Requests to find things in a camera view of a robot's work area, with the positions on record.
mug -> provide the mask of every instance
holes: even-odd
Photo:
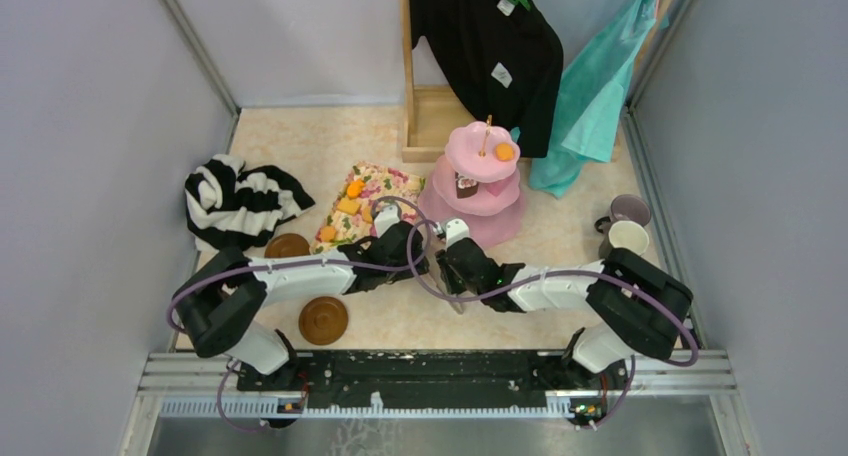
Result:
[[[634,221],[647,226],[651,222],[651,208],[634,194],[616,196],[610,203],[609,215],[595,221],[595,231],[606,233],[616,221]]]
[[[598,248],[598,256],[606,259],[614,248],[627,248],[638,256],[645,254],[651,238],[648,231],[635,221],[616,221],[612,223],[604,236],[601,247]]]

floral cloth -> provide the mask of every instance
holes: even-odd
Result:
[[[336,205],[342,198],[346,197],[347,186],[354,180],[361,179],[365,182],[365,188],[362,193],[356,198],[356,202],[360,203],[360,210],[355,215],[351,216],[347,213],[336,210]],[[333,201],[330,209],[330,214],[324,220],[323,226],[332,226],[336,229],[336,237],[331,242],[322,242],[318,238],[318,232],[315,233],[315,239],[312,242],[312,254],[322,253],[339,244],[352,243],[365,236],[376,236],[374,225],[362,219],[364,211],[368,211],[371,205],[377,199],[383,196],[399,196],[413,203],[418,202],[418,195],[424,188],[425,178],[414,174],[404,173],[397,169],[387,168],[378,164],[367,163],[360,161],[353,166],[353,170],[345,179],[344,186],[339,191],[338,197]],[[400,204],[403,220],[414,223],[417,215],[411,207]]]

mug handle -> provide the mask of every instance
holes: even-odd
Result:
[[[609,216],[604,216],[603,218],[595,221],[595,231],[604,234],[609,230],[609,227],[612,225],[612,219]]]

gray floor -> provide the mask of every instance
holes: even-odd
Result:
[[[240,421],[253,424],[252,421]],[[723,454],[706,398],[629,398],[597,433],[530,420],[309,420],[263,434],[217,419],[162,419],[150,456]]]

wooden clothing rack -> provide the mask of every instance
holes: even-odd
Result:
[[[412,34],[409,0],[400,1],[403,44],[403,68],[406,78],[403,122],[401,124],[401,156],[404,162],[433,162],[444,153],[450,132],[474,121],[448,85],[415,84],[412,68]],[[674,0],[660,0],[657,22],[668,14]],[[659,24],[654,25],[636,56],[634,73],[638,74],[648,50],[652,47]],[[613,151],[613,158],[618,154]]]

